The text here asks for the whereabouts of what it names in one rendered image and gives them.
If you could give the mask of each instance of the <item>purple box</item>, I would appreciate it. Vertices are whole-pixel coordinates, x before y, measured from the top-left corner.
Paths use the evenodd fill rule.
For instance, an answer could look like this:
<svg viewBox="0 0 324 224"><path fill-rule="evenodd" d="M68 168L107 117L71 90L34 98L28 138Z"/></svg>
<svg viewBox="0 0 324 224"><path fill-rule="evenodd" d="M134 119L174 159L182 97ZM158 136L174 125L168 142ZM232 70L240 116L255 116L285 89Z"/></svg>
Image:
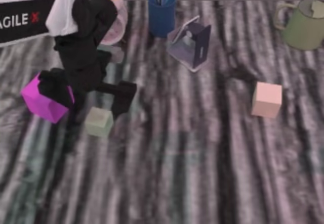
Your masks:
<svg viewBox="0 0 324 224"><path fill-rule="evenodd" d="M21 91L21 95L32 113L56 124L68 111L68 108L39 93L38 76L39 74ZM72 88L68 87L68 90L74 103Z"/></svg>

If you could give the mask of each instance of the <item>pink cube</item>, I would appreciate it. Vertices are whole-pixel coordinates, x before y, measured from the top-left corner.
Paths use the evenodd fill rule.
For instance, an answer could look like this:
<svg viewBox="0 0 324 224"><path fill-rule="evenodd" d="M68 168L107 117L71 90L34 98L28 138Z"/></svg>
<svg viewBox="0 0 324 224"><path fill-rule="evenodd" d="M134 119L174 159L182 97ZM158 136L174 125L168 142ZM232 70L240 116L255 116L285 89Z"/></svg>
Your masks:
<svg viewBox="0 0 324 224"><path fill-rule="evenodd" d="M21 95L32 113L55 124L64 116L68 108L39 93L38 76L39 74L21 91ZM71 87L68 87L68 90L74 103Z"/></svg>
<svg viewBox="0 0 324 224"><path fill-rule="evenodd" d="M258 82L253 95L252 115L275 118L282 102L282 86Z"/></svg>

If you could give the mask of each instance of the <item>pale green block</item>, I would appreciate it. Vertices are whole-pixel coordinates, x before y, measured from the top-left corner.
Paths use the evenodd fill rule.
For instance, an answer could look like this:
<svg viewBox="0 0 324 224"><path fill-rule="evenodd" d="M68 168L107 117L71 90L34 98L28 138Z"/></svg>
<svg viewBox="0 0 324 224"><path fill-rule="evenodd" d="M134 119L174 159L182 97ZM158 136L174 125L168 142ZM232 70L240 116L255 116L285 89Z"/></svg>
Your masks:
<svg viewBox="0 0 324 224"><path fill-rule="evenodd" d="M86 131L89 135L108 137L112 126L113 116L111 111L96 107L91 108L85 121Z"/></svg>

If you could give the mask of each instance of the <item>cube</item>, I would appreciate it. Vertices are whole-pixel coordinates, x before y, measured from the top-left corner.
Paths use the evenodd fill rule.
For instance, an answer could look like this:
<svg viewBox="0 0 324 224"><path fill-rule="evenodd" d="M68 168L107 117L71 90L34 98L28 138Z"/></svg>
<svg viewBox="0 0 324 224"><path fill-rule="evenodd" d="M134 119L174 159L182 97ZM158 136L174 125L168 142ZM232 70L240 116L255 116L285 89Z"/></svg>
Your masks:
<svg viewBox="0 0 324 224"><path fill-rule="evenodd" d="M253 95L252 115L275 118L282 102L282 86L258 82Z"/></svg>
<svg viewBox="0 0 324 224"><path fill-rule="evenodd" d="M39 74L21 91L21 95L33 114L56 124L68 111L68 108L39 93L38 76ZM74 103L71 87L68 87L68 90Z"/></svg>
<svg viewBox="0 0 324 224"><path fill-rule="evenodd" d="M89 111L85 127L89 135L106 138L113 126L112 112L105 109L92 107Z"/></svg>

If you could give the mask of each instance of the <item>clock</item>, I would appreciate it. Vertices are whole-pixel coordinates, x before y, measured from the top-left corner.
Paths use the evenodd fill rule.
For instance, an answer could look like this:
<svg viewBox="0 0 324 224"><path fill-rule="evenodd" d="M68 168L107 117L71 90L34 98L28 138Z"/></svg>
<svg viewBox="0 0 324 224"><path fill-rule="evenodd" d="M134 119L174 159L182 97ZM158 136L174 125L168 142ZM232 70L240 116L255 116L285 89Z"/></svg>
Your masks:
<svg viewBox="0 0 324 224"><path fill-rule="evenodd" d="M127 5L124 0L111 0L117 8L117 18L101 41L105 46L118 43L124 36L128 21Z"/></svg>

